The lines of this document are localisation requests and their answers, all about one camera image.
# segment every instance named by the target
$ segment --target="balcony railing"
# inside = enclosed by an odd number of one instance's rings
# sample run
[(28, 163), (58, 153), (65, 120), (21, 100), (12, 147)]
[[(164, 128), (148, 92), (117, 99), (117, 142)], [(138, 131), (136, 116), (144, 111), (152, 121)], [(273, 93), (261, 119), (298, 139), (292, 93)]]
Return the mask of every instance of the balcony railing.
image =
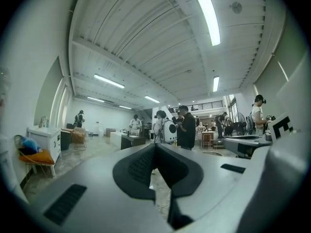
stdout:
[[(207, 109), (216, 109), (223, 107), (223, 101), (214, 101), (209, 103), (200, 103), (194, 105), (187, 105), (189, 111), (200, 111), (200, 110), (207, 110)], [(171, 113), (177, 113), (179, 111), (179, 107), (168, 108)]]

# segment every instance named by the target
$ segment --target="stuffed toy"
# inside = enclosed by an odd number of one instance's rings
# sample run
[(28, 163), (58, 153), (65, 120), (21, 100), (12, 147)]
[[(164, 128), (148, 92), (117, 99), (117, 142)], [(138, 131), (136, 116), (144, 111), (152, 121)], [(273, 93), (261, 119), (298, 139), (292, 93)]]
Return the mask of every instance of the stuffed toy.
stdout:
[(32, 138), (23, 136), (22, 137), (22, 145), (25, 148), (29, 148), (29, 149), (36, 151), (37, 153), (42, 152), (42, 148)]

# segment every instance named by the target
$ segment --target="white shirt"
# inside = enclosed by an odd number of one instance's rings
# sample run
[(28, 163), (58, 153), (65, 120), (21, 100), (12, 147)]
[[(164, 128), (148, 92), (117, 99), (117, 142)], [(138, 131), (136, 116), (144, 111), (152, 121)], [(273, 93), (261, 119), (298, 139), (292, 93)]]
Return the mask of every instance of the white shirt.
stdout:
[(255, 119), (255, 113), (257, 113), (257, 112), (260, 112), (259, 119), (262, 120), (262, 113), (261, 113), (260, 107), (254, 105), (254, 106), (253, 106), (253, 109), (252, 109), (252, 121), (255, 123), (255, 127), (256, 127), (256, 128), (261, 129), (261, 128), (263, 128), (263, 125), (262, 125), (262, 124), (258, 125), (258, 124), (256, 124), (256, 122), (255, 122), (255, 121), (256, 121), (256, 119)]
[(154, 139), (155, 139), (155, 143), (161, 143), (161, 137), (160, 137), (160, 131), (164, 125), (164, 123), (167, 121), (166, 118), (163, 118), (163, 119), (158, 119), (156, 122), (155, 122), (155, 127), (154, 127), (154, 133), (155, 133), (155, 136), (154, 136)]
[(130, 126), (132, 126), (131, 128), (131, 133), (139, 133), (139, 127), (141, 126), (141, 121), (139, 119), (137, 119), (135, 121), (135, 119), (132, 119), (130, 121)]

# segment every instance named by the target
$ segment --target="ceiling light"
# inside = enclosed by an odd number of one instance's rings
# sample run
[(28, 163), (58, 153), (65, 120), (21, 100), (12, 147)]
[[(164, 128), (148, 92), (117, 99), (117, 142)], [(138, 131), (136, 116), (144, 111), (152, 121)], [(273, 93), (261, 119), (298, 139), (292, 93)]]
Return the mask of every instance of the ceiling light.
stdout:
[(158, 100), (155, 100), (155, 99), (153, 99), (153, 98), (151, 98), (151, 97), (149, 97), (149, 96), (145, 96), (145, 98), (146, 98), (146, 99), (149, 99), (149, 100), (151, 100), (151, 101), (153, 101), (153, 102), (160, 103)]
[(95, 99), (95, 98), (91, 98), (91, 97), (87, 97), (88, 99), (92, 99), (92, 100), (95, 100), (95, 101), (98, 101), (98, 102), (102, 102), (104, 103), (105, 101), (104, 100), (100, 100), (100, 99)]
[(125, 108), (125, 109), (129, 109), (129, 110), (131, 110), (131, 109), (132, 109), (132, 108), (125, 107), (125, 106), (122, 106), (122, 105), (119, 105), (119, 107), (121, 107), (121, 108)]
[(219, 45), (220, 44), (220, 33), (219, 33), (218, 21), (217, 21), (213, 3), (211, 0), (198, 0), (198, 2), (202, 8), (205, 20), (207, 22), (212, 45), (213, 46)]
[(104, 77), (101, 77), (101, 76), (99, 76), (99, 75), (97, 75), (97, 74), (94, 74), (94, 78), (99, 79), (99, 80), (101, 80), (101, 81), (105, 81), (105, 82), (107, 82), (107, 83), (109, 83), (109, 84), (113, 84), (113, 85), (115, 85), (115, 86), (117, 86), (117, 87), (119, 87), (119, 88), (122, 88), (122, 89), (125, 88), (124, 85), (119, 84), (119, 83), (116, 83), (116, 82), (113, 82), (113, 81), (108, 80), (108, 79), (105, 79)]
[(213, 86), (213, 92), (218, 90), (218, 85), (219, 85), (219, 76), (214, 77), (214, 86)]

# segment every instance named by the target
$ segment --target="black pants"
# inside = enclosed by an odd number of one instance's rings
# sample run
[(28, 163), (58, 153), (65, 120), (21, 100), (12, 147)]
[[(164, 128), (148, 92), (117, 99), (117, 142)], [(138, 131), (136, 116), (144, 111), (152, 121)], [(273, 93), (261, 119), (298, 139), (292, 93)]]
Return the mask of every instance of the black pants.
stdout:
[(223, 136), (223, 127), (220, 123), (216, 123), (217, 126), (217, 131), (218, 131), (218, 137), (222, 137)]

